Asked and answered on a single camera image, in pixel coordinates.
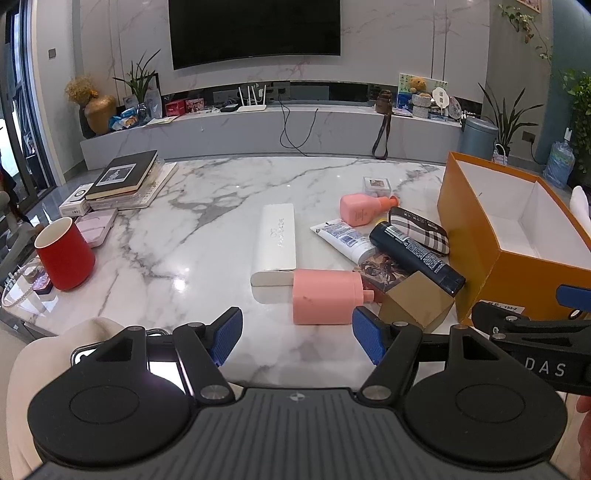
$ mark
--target power outlet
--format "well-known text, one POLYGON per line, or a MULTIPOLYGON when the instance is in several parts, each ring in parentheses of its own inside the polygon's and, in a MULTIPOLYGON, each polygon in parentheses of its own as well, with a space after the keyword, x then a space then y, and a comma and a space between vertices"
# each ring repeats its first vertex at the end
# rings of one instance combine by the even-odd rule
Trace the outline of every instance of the power outlet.
POLYGON ((529 142, 529 143, 533 143, 535 142, 535 135, 532 132, 523 132, 523 135, 521 135, 521 139, 529 142))

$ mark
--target black cable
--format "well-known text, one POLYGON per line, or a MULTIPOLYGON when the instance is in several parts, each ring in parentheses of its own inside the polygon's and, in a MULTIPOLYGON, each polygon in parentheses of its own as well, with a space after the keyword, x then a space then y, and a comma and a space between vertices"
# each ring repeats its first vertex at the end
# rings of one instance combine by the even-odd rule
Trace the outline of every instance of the black cable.
POLYGON ((314 128, 314 124, 316 123, 316 115, 318 114, 318 109, 316 109, 316 111, 314 112, 314 119, 312 120, 312 124, 310 125, 310 131, 308 132, 308 136, 306 137, 306 139, 300 145, 298 145, 296 147, 293 144, 293 142, 290 140, 290 137, 287 135, 287 120, 290 117, 291 110, 289 109, 289 107, 287 105, 285 105, 285 108, 287 109, 287 116, 285 116, 285 110, 283 108, 284 107, 283 102, 281 101, 281 95, 278 94, 277 95, 277 98, 279 100, 279 105, 281 105, 281 113, 283 114, 283 132, 281 132, 281 135, 279 136, 279 143, 281 144, 281 146, 283 148, 290 148, 292 150, 297 150, 303 156, 309 157, 309 155, 307 155, 304 152, 302 152, 302 150, 300 150, 300 148, 303 147, 306 144, 306 142, 310 138, 310 135, 312 134, 312 129, 314 128), (288 145, 284 145, 283 144, 283 135, 285 135, 285 138, 290 143, 290 145, 291 145, 290 147, 288 145))

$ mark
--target yellow plush toy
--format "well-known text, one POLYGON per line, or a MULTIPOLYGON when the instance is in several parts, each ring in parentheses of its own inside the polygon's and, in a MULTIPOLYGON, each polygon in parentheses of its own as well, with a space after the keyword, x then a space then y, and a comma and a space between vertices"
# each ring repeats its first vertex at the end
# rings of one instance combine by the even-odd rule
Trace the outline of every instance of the yellow plush toy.
POLYGON ((427 90, 427 82, 423 77, 411 77, 408 84, 411 93, 420 93, 427 90))

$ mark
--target pink cylindrical bottle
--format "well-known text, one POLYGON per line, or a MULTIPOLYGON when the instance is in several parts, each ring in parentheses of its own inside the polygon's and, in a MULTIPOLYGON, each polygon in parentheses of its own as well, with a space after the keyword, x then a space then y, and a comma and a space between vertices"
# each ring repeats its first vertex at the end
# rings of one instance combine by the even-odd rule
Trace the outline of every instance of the pink cylindrical bottle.
POLYGON ((294 271, 293 321, 297 325, 347 325, 355 307, 373 301, 358 272, 294 271))
POLYGON ((375 198, 364 193, 352 193, 340 198, 340 217, 350 226, 367 225, 377 214, 397 207, 398 203, 395 196, 375 198))

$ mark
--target black notebook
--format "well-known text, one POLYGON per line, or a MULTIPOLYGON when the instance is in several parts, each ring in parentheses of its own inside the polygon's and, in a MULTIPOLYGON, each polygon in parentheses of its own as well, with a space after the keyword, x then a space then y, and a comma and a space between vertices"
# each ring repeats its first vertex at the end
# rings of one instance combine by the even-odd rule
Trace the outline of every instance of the black notebook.
POLYGON ((156 150, 151 150, 115 158, 89 188, 86 200, 96 200, 137 191, 146 178, 157 154, 156 150))

